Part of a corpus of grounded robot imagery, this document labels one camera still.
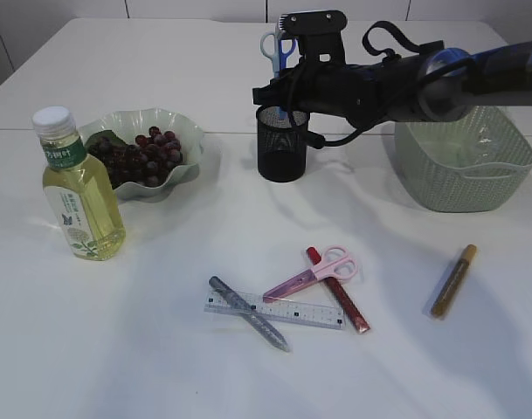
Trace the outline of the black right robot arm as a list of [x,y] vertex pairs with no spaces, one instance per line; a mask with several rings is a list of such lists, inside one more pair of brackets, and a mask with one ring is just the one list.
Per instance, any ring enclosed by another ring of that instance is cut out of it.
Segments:
[[302,64],[252,91],[255,104],[344,118],[450,122],[474,106],[532,106],[532,41],[473,55],[459,48],[376,65]]

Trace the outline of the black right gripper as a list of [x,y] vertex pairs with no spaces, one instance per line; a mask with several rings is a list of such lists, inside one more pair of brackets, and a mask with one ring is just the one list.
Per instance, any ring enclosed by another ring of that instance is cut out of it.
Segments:
[[252,89],[254,105],[281,106],[341,118],[357,117],[357,65],[321,64],[287,68],[269,84]]

